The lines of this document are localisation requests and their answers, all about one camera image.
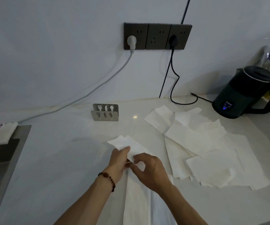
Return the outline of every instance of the bracelet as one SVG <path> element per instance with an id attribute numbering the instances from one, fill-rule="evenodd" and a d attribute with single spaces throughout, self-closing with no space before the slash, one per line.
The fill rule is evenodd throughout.
<path id="1" fill-rule="evenodd" d="M 103 175 L 105 178 L 110 178 L 110 179 L 111 179 L 111 182 L 113 183 L 112 192 L 114 192 L 115 183 L 114 183 L 114 181 L 112 180 L 111 176 L 109 176 L 109 174 L 108 174 L 107 172 L 101 172 L 101 173 L 98 174 L 98 176 L 100 176 L 100 175 Z"/>

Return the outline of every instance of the electric kettle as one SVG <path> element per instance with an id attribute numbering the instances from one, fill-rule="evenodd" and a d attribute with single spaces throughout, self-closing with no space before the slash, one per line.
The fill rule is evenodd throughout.
<path id="1" fill-rule="evenodd" d="M 238 69 L 237 73 L 212 102 L 213 109 L 226 118 L 238 118 L 242 114 L 267 114 L 270 100 L 263 109 L 252 106 L 270 91 L 270 72 L 257 66 Z"/>

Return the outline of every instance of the kettle lid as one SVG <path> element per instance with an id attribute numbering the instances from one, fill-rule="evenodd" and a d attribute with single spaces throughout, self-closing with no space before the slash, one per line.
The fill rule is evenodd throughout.
<path id="1" fill-rule="evenodd" d="M 243 72 L 255 80 L 265 83 L 270 82 L 270 71 L 264 68 L 258 66 L 247 66 L 243 69 Z"/>

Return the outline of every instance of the forearm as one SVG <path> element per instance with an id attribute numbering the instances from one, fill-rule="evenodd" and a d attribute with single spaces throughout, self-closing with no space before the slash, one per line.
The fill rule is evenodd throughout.
<path id="1" fill-rule="evenodd" d="M 178 225 L 207 225 L 173 184 L 167 184 L 159 191 L 159 195 L 167 204 Z"/>
<path id="2" fill-rule="evenodd" d="M 54 225 L 95 225 L 111 191 L 110 179 L 100 175 Z"/>

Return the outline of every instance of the wall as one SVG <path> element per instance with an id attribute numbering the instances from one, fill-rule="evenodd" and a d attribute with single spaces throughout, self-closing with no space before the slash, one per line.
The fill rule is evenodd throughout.
<path id="1" fill-rule="evenodd" d="M 187 0 L 0 0 L 0 111 L 78 98 L 129 56 L 123 22 L 180 23 Z M 174 95 L 226 83 L 270 43 L 270 0 L 191 0 L 186 48 L 174 54 Z M 158 97 L 170 51 L 137 51 L 127 67 L 84 103 Z M 163 90 L 168 95 L 175 77 Z"/>

